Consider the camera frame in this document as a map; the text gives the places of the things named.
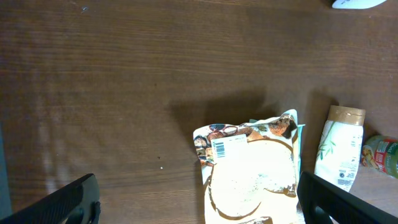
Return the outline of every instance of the plastic wrapper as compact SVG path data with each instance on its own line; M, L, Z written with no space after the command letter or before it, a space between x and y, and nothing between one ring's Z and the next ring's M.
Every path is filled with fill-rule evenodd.
M300 172L297 112L193 133L205 189L206 224L295 223Z

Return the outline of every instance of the bottle cap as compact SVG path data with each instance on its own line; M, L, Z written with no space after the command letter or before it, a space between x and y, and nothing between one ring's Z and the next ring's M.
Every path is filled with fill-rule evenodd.
M363 126L366 110L331 105L328 120Z

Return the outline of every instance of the wood grain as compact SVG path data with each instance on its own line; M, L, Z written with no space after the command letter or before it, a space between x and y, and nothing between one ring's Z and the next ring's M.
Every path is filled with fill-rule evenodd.
M330 104L366 109L366 137L397 136L398 2L327 3L2 1L14 211L93 172L101 223L204 223L192 132L210 123L295 108L307 124L304 170ZM352 193L398 215L396 184L361 168Z

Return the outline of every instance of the bottle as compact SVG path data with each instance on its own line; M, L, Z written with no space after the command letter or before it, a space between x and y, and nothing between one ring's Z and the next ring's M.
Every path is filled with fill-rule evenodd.
M398 179L398 139L371 137L362 147L361 163Z
M365 110L330 106L318 147L315 175L349 192L358 172Z

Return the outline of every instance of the barcode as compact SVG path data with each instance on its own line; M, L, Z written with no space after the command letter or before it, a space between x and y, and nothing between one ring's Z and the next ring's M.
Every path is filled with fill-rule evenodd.
M216 147L217 158L225 157L224 143L223 142L215 143L214 146Z

